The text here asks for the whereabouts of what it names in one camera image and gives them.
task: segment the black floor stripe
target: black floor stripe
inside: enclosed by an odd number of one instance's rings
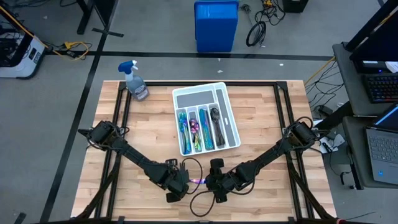
[[[84,51],[74,51],[81,55]],[[97,52],[88,52],[87,55],[96,55]],[[170,52],[118,52],[102,51],[101,56],[116,57],[156,57],[156,58],[238,58],[238,59],[273,59],[273,60],[306,60],[306,61],[328,61],[332,56],[316,55],[273,55],[273,54],[224,54],[224,53],[170,53]]]
[[[73,142],[75,141],[75,136],[77,134],[81,116],[83,114],[83,110],[85,109],[87,97],[90,92],[91,85],[93,84],[95,72],[98,68],[98,63],[101,58],[101,52],[105,45],[106,36],[107,36],[106,34],[103,34],[99,41],[96,55],[94,57],[93,63],[91,64],[91,68],[90,68],[90,71],[87,76],[87,80],[85,83],[85,87],[83,89],[83,93],[81,93],[80,101],[79,101],[79,104],[78,104],[78,107],[77,107],[77,110],[75,113],[75,117],[73,119],[72,126],[69,130],[67,142],[63,149],[61,160],[60,160],[60,163],[58,164],[58,168],[55,173],[54,180],[52,182],[49,196],[47,197],[47,201],[45,202],[43,213],[40,218],[40,222],[48,222],[49,221],[49,218],[50,218],[50,215],[51,215],[54,203],[55,203],[55,199],[57,198],[57,194],[58,194],[61,182],[62,182],[63,174],[65,173],[65,169],[67,167],[67,163],[68,163],[70,152],[72,150]]]

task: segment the blue plastic container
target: blue plastic container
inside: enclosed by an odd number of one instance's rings
[[[195,38],[198,52],[230,52],[238,24],[237,0],[195,2]]]

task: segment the power adapter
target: power adapter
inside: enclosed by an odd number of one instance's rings
[[[333,113],[333,110],[325,105],[320,105],[318,107],[318,112],[323,116],[330,116]]]

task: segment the blue spray bottle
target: blue spray bottle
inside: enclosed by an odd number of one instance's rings
[[[126,86],[132,96],[136,100],[142,101],[149,96],[149,91],[143,79],[138,75],[134,75],[132,71],[132,69],[138,70],[136,64],[137,62],[135,60],[123,62],[119,65],[119,72],[124,72],[126,74]]]

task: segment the wooden tabletop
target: wooden tabletop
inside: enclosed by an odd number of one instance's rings
[[[287,83],[294,118],[311,117],[303,81],[287,81]],[[118,81],[103,83],[94,126],[101,120],[112,120],[118,85]],[[153,161],[184,159],[179,152],[175,125],[172,99],[172,90],[175,88],[181,87],[150,86],[150,96],[145,101],[131,102],[127,121],[130,132],[126,134],[126,140]],[[271,86],[228,86],[228,95],[242,145],[235,149],[195,156],[203,166],[204,176],[209,172],[211,159],[223,158],[226,167],[224,171],[227,171],[241,162],[256,158],[281,138],[275,96]],[[282,92],[281,98],[288,125]],[[124,100],[125,97],[121,103],[119,126]],[[103,151],[93,148],[87,150],[72,216],[82,212],[97,192],[104,157]],[[303,161],[310,190],[327,212],[336,216],[321,155],[307,150],[303,154]],[[187,169],[190,178],[200,177],[196,163],[187,161]],[[193,183],[190,184],[190,191],[194,186]],[[205,185],[201,185],[197,192],[203,190],[206,190]],[[227,202],[216,203],[210,214],[203,218],[197,218],[190,212],[192,195],[186,195],[180,202],[167,203],[166,193],[167,191],[150,182],[138,166],[123,157],[113,218],[125,216],[127,220],[286,221],[287,217],[295,216],[284,156],[260,171],[256,177],[254,190],[250,194],[245,196],[228,194]],[[109,192],[104,199],[103,215],[106,213],[108,195]],[[199,196],[194,201],[194,211],[206,212],[212,199],[212,194]],[[303,216],[306,216],[307,211],[301,191],[300,202]]]

